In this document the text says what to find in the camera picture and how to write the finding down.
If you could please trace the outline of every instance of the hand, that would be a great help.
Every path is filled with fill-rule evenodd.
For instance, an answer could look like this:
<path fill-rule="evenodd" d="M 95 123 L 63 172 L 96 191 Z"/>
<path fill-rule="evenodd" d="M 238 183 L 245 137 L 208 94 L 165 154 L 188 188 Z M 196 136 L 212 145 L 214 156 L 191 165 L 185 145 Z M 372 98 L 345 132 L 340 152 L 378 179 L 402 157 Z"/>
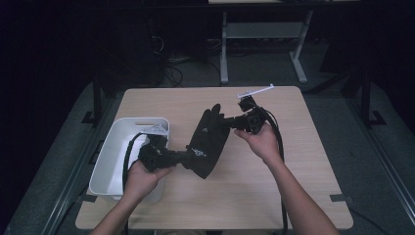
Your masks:
<path fill-rule="evenodd" d="M 278 142 L 271 125 L 265 123 L 258 134 L 236 129 L 235 134 L 248 142 L 253 152 L 269 166 L 281 162 Z"/>
<path fill-rule="evenodd" d="M 187 147 L 186 152 L 192 157 L 182 164 L 201 178 L 207 178 L 211 173 L 228 139 L 230 127 L 222 126 L 223 117 L 219 104 L 205 110 Z"/>
<path fill-rule="evenodd" d="M 121 199 L 136 207 L 156 188 L 159 180 L 173 170 L 174 167 L 169 167 L 148 172 L 140 161 L 136 161 L 128 171 L 128 179 Z"/>

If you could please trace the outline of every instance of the person's right hand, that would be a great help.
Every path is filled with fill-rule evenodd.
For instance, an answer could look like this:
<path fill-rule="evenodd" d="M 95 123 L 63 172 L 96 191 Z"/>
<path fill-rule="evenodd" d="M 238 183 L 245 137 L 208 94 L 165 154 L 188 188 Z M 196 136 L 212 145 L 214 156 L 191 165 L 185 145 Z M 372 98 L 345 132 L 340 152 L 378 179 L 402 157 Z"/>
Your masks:
<path fill-rule="evenodd" d="M 235 134 L 248 142 L 253 152 L 268 166 L 281 162 L 278 142 L 271 125 L 265 123 L 258 134 L 235 129 Z"/>

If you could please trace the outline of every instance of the black fabric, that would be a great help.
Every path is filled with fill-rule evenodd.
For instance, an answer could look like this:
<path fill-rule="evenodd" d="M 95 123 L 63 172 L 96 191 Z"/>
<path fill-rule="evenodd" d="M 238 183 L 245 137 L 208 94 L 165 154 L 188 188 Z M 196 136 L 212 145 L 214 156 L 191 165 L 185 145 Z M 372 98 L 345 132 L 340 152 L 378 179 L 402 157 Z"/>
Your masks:
<path fill-rule="evenodd" d="M 230 128 L 220 124 L 223 117 L 219 104 L 205 110 L 187 148 L 186 153 L 192 157 L 183 166 L 201 178 L 207 178 L 213 171 L 228 139 Z"/>

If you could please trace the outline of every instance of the dark background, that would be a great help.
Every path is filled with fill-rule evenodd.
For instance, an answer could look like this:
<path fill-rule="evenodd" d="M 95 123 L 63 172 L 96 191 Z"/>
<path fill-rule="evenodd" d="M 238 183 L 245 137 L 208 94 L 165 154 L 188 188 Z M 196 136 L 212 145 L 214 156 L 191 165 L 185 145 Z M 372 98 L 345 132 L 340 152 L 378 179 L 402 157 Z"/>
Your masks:
<path fill-rule="evenodd" d="M 415 131 L 413 5 L 321 9 L 308 36 L 332 42 L 322 70 L 368 70 Z M 91 12 L 70 0 L 1 2 L 0 232 L 84 87 L 97 76 L 109 96 L 127 87 L 157 86 L 163 60 L 154 56 L 148 32 L 161 30 L 171 50 L 186 45 L 180 49 L 203 57 L 204 40 L 220 38 L 221 15 L 210 14 L 213 21 L 206 14 L 165 13 L 164 28 L 148 28 L 146 16 Z"/>

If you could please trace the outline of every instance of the person's left hand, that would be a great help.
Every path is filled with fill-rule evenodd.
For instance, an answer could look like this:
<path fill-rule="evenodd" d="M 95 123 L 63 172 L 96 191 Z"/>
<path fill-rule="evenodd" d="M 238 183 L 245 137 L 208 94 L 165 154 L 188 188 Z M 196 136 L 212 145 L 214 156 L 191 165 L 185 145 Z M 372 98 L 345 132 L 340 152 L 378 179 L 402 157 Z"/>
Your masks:
<path fill-rule="evenodd" d="M 128 179 L 121 199 L 137 206 L 156 188 L 159 180 L 173 170 L 174 167 L 169 167 L 148 172 L 140 161 L 136 161 L 128 171 Z"/>

